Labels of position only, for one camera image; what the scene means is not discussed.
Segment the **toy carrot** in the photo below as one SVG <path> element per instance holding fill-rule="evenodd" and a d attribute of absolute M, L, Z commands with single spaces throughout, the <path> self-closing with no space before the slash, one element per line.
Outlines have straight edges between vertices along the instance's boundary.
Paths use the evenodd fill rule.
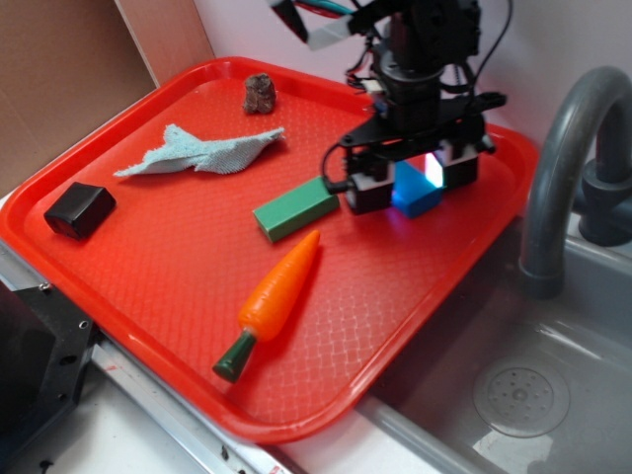
<path fill-rule="evenodd" d="M 314 261 L 320 232 L 310 232 L 276 264 L 239 311 L 243 332 L 213 367 L 229 382 L 236 382 L 257 341 L 275 338 L 285 324 Z"/>

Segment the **cloth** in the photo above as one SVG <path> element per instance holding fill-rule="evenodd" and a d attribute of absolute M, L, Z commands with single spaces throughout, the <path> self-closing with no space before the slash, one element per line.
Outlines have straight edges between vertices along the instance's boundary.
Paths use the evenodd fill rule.
<path fill-rule="evenodd" d="M 237 173 L 246 169 L 267 145 L 281 139 L 283 132 L 280 127 L 258 135 L 201 141 L 177 125 L 167 125 L 163 146 L 148 151 L 142 163 L 116 171 L 115 176 L 174 173 L 191 167 L 221 175 Z"/>

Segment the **faucet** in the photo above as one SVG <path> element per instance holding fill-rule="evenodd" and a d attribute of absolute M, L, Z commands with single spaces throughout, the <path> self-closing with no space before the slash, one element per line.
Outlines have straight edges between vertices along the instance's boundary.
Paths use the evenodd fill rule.
<path fill-rule="evenodd" d="M 585 164 L 593 142 L 595 158 Z M 632 240 L 631 152 L 630 79 L 610 66 L 589 71 L 558 111 L 533 179 L 519 259 L 527 294 L 549 298 L 562 291 L 572 209 L 589 242 L 608 247 Z"/>

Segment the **tray rim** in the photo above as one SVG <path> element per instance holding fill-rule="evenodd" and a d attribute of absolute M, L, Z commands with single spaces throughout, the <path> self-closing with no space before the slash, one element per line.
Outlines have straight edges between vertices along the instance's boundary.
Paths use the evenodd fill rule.
<path fill-rule="evenodd" d="M 32 185 L 41 181 L 55 182 L 58 185 L 66 181 L 77 170 L 87 165 L 91 161 L 91 157 L 98 157 L 150 120 L 153 117 L 153 112 L 164 110 L 164 108 L 175 103 L 180 97 L 189 93 L 190 90 L 198 85 L 215 79 L 231 77 L 230 74 L 232 74 L 234 68 L 239 67 L 252 70 L 252 73 L 265 68 L 288 80 L 307 81 L 310 84 L 310 88 L 318 87 L 327 91 L 327 102 L 335 103 L 337 106 L 361 109 L 364 104 L 364 101 L 358 100 L 354 91 L 350 91 L 350 88 L 342 83 L 261 61 L 233 56 L 204 62 L 182 72 L 167 84 L 148 94 L 20 185 L 0 209 L 0 238 L 5 240 L 30 265 L 32 265 L 32 261 L 38 261 L 39 264 L 34 265 L 34 268 L 45 277 L 47 275 L 56 275 L 55 278 L 51 278 L 51 282 L 62 289 L 62 291 L 67 294 L 81 294 L 84 288 L 72 278 L 63 275 L 63 272 L 61 273 L 57 270 L 54 261 L 48 259 L 43 251 L 30 242 L 25 235 L 20 234 L 20 224 L 16 219 L 12 218 L 16 214 L 24 215 L 27 203 L 36 202 L 39 198 L 46 196 L 46 194 L 41 195 L 40 192 L 36 193 L 36 189 Z M 173 97 L 174 90 L 179 94 L 176 98 Z M 128 126 L 130 123 L 135 123 L 136 126 L 130 129 Z M 515 161 L 519 161 L 518 164 L 522 165 L 521 171 L 523 175 L 521 176 L 521 181 L 515 187 L 512 197 L 495 214 L 485 231 L 476 236 L 476 242 L 468 246 L 466 252 L 459 255 L 459 267 L 466 268 L 468 271 L 483 255 L 489 245 L 501 234 L 512 218 L 521 210 L 530 188 L 537 157 L 535 146 L 521 134 L 497 125 L 489 125 L 488 129 L 490 134 L 509 141 L 520 150 L 525 150 L 524 154 L 529 155 L 532 159 L 530 161 L 528 159 L 520 161 L 516 158 Z M 82 159 L 77 160 L 77 155 L 80 155 Z M 515 169 L 512 168 L 512 171 L 516 175 L 517 180 L 518 176 Z M 134 325 L 131 321 L 111 320 L 109 322 L 110 327 L 106 333 L 118 344 L 123 345 L 134 354 L 155 375 L 181 393 L 194 406 L 234 434 L 258 443 L 288 442 L 315 433 L 336 421 L 348 409 L 353 407 L 354 403 L 369 388 L 369 382 L 374 380 L 386 368 L 388 363 L 402 350 L 415 332 L 432 316 L 433 311 L 458 284 L 460 278 L 449 277 L 453 273 L 456 273 L 456 270 L 450 269 L 447 273 L 448 277 L 442 278 L 432 287 L 431 291 L 416 305 L 415 309 L 402 320 L 402 323 L 391 334 L 390 338 L 384 341 L 373 353 L 372 357 L 362 367 L 361 371 L 351 379 L 344 390 L 312 415 L 290 423 L 270 424 L 253 419 L 232 403 L 227 403 L 229 400 L 219 394 L 210 383 L 202 385 L 192 382 L 190 379 L 191 375 L 194 375 L 196 378 L 199 378 L 199 376 L 193 370 L 182 370 L 182 364 L 180 363 L 178 363 L 177 369 L 174 369 L 174 363 L 178 362 L 175 356 L 169 357 L 166 354 L 161 354 L 148 345 L 139 342 L 137 338 L 131 337 L 130 334 L 143 333 L 147 338 L 151 338 L 146 331 Z M 90 310 L 95 308 L 112 310 L 105 298 L 99 298 L 98 295 L 94 296 L 96 296 L 94 306 L 93 303 L 88 303 Z M 75 302 L 82 309 L 86 310 L 86 301 L 79 299 L 79 301 Z M 164 373 L 169 374 L 168 379 L 163 378 L 161 374 Z"/>

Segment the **gray sink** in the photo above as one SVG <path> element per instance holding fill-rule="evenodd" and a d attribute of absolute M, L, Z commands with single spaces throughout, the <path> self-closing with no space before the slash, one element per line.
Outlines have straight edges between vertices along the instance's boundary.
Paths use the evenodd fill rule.
<path fill-rule="evenodd" d="M 392 410 L 372 413 L 419 427 L 439 467 L 453 453 L 446 472 L 632 472 L 632 260 L 569 238 L 563 293 L 531 300 L 520 225 L 374 384 Z"/>

